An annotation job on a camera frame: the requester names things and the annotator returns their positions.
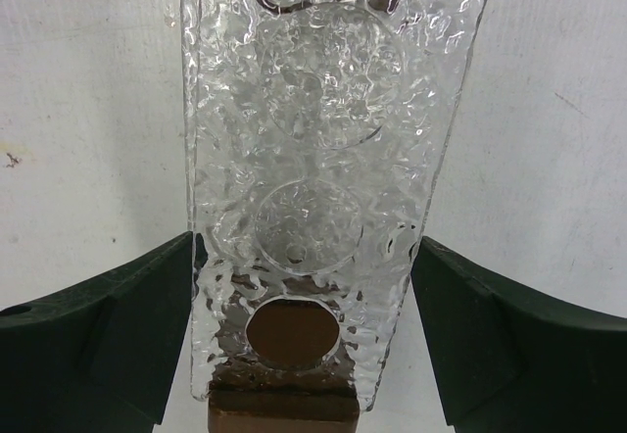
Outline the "clear textured holder with wood ends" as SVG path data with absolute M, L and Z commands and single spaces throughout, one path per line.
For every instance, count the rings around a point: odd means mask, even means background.
M 487 0 L 180 0 L 192 396 L 372 408 Z

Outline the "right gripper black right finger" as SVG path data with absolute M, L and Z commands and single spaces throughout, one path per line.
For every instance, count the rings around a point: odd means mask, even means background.
M 622 432 L 626 321 L 423 238 L 413 293 L 446 422 L 457 432 Z

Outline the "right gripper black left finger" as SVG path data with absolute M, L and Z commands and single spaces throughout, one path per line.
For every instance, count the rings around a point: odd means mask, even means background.
M 1 312 L 4 432 L 150 432 L 191 311 L 193 235 Z

